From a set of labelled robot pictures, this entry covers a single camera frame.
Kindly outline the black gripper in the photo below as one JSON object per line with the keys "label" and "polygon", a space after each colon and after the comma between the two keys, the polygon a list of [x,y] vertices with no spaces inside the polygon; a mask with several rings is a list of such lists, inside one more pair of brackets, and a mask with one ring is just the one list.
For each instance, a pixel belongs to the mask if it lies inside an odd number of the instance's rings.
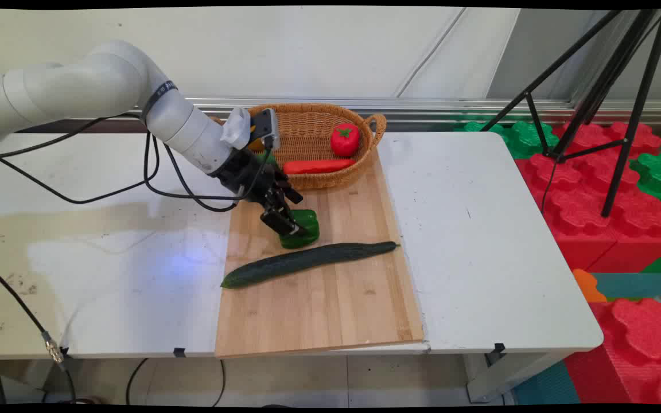
{"label": "black gripper", "polygon": [[260,219],[283,237],[303,237],[308,231],[296,222],[286,198],[299,204],[304,197],[279,170],[273,154],[233,149],[228,159],[214,173],[224,188],[234,194],[233,201],[247,200],[264,207]]}

